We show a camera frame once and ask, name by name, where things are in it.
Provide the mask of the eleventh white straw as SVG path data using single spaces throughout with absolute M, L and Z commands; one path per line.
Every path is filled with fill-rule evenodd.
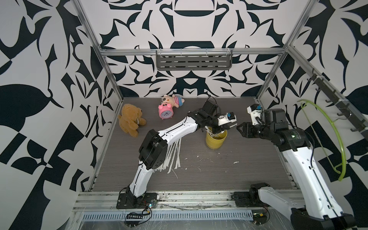
M 177 157 L 176 157 L 175 169 L 178 169 L 179 167 L 181 167 L 181 164 L 180 164 L 181 142 L 182 142 L 182 139 L 179 139 L 178 142 L 177 142 Z

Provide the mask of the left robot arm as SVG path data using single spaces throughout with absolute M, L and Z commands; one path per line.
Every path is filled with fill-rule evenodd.
M 216 114 L 219 106 L 206 101 L 203 107 L 190 111 L 177 124 L 160 131 L 150 130 L 139 148 L 138 169 L 132 183 L 120 192 L 117 209 L 138 209 L 144 205 L 147 185 L 153 172 L 163 165 L 169 147 L 199 129 L 211 128 L 213 134 L 230 129 L 237 121 L 233 112 Z

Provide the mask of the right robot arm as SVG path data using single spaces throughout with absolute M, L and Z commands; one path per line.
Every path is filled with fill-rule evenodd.
M 283 109 L 263 110 L 254 104 L 247 108 L 251 122 L 237 126 L 245 138 L 272 142 L 289 165 L 304 204 L 298 204 L 267 183 L 251 186 L 248 200 L 263 203 L 287 217 L 295 230 L 348 230 L 356 225 L 353 215 L 343 212 L 334 199 L 314 161 L 314 143 L 305 131 L 290 129 Z

